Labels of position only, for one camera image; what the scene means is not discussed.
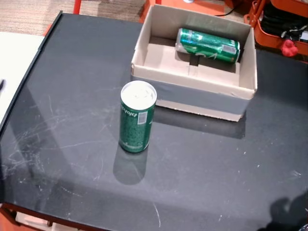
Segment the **can rim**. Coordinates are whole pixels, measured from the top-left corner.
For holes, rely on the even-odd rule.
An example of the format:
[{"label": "can rim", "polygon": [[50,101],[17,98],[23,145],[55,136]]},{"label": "can rim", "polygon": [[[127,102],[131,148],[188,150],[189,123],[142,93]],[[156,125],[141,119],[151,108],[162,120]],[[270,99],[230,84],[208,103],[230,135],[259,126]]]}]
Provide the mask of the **can rim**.
[{"label": "can rim", "polygon": [[[144,85],[145,87],[149,88],[153,92],[153,95],[154,95],[154,97],[151,99],[151,103],[147,104],[146,107],[138,107],[136,105],[132,105],[132,103],[128,102],[127,99],[124,99],[123,91],[125,89],[127,89],[128,87],[130,87],[131,85],[140,85],[140,86]],[[121,90],[121,100],[126,106],[128,106],[129,108],[131,108],[133,110],[145,110],[145,109],[152,107],[155,104],[155,102],[157,100],[157,92],[156,92],[155,88],[151,84],[149,84],[148,82],[141,81],[141,80],[135,80],[135,81],[131,81],[131,82],[124,85],[124,87]]]},{"label": "can rim", "polygon": [[176,40],[176,43],[175,43],[176,51],[179,51],[179,52],[182,52],[182,53],[188,53],[188,52],[184,49],[184,47],[183,47],[183,45],[182,45],[182,43],[181,43],[182,30],[183,30],[183,28],[180,28],[180,29],[178,30],[177,40]]}]

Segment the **lying can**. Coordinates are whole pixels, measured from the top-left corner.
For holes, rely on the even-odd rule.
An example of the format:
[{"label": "lying can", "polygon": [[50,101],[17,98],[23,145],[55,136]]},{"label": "lying can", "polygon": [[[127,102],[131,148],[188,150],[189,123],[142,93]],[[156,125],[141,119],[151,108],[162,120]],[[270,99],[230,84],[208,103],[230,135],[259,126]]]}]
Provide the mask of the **lying can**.
[{"label": "lying can", "polygon": [[240,55],[240,43],[232,39],[180,28],[176,50],[236,63]]}]

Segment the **can label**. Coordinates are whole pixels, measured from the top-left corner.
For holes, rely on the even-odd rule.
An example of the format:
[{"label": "can label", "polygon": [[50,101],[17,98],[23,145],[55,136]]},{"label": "can label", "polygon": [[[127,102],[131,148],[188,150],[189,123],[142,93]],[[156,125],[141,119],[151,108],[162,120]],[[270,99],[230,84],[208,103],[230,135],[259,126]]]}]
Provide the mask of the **can label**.
[{"label": "can label", "polygon": [[121,101],[120,145],[128,152],[143,151],[149,144],[154,107],[134,110]]},{"label": "can label", "polygon": [[235,63],[240,53],[239,42],[188,29],[180,29],[179,41],[186,53]]}]

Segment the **wire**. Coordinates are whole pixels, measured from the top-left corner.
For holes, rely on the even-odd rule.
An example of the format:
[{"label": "wire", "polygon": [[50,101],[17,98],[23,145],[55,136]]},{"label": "wire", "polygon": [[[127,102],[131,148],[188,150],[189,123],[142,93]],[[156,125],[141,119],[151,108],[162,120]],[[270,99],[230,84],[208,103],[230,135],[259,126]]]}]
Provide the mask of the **wire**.
[{"label": "wire", "polygon": [[0,81],[0,90],[3,88],[3,86],[4,86],[4,79]]},{"label": "wire", "polygon": [[242,3],[244,2],[244,0],[242,0],[239,4],[237,4],[232,10],[230,10],[230,12],[226,13],[226,14],[218,14],[216,15],[217,17],[222,17],[222,16],[227,16],[229,14],[231,14],[234,10],[236,10]]}]

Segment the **can lid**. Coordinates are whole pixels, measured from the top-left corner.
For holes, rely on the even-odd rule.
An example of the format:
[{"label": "can lid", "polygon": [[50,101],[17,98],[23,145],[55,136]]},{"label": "can lid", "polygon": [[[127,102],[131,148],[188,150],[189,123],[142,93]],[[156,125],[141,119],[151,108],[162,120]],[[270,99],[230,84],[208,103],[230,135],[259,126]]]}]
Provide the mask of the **can lid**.
[{"label": "can lid", "polygon": [[155,88],[144,81],[127,83],[121,90],[122,102],[134,110],[145,110],[153,106],[157,99]]}]

